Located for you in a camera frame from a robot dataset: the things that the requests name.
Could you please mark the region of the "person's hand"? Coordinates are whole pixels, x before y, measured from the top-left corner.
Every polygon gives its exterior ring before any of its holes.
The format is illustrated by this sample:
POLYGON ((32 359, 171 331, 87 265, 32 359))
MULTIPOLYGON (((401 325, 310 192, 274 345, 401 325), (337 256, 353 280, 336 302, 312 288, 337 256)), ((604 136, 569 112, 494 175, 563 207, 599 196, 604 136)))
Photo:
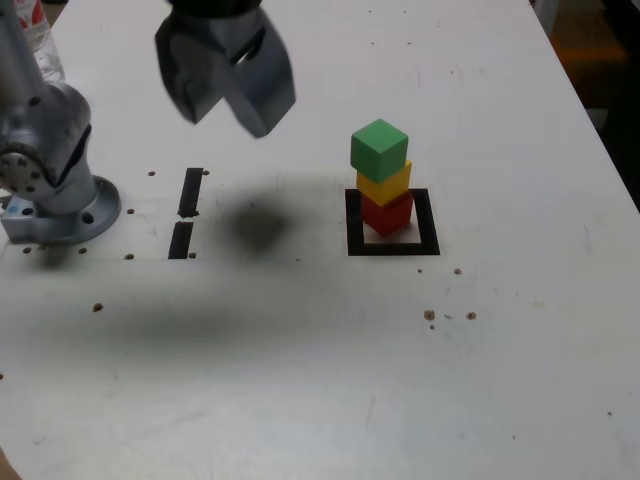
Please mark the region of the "person's hand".
POLYGON ((0 480, 22 480, 2 448, 0 448, 0 480))

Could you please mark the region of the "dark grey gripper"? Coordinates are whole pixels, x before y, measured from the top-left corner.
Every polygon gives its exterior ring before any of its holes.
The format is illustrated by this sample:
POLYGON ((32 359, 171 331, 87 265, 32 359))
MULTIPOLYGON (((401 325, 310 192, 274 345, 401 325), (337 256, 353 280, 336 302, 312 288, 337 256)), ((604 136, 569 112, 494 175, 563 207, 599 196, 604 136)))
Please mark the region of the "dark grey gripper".
MULTIPOLYGON (((162 81, 185 120, 199 123, 222 94, 212 76, 216 45, 193 24, 194 17, 170 13, 155 34, 162 81)), ((254 137, 267 136, 296 102, 290 59, 266 16, 209 21, 220 47, 218 84, 239 123, 254 137)))

